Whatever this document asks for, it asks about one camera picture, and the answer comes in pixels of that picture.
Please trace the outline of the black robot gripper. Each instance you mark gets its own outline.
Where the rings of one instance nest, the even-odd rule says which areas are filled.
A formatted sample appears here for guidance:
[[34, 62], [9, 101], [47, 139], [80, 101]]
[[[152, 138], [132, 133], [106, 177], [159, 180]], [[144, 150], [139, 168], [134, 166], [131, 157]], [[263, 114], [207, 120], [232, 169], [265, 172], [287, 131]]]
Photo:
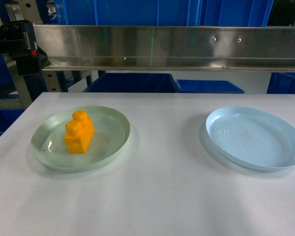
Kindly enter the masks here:
[[16, 61], [18, 75], [36, 75], [48, 66], [47, 54], [38, 46], [32, 22], [14, 21], [0, 26], [0, 54]]

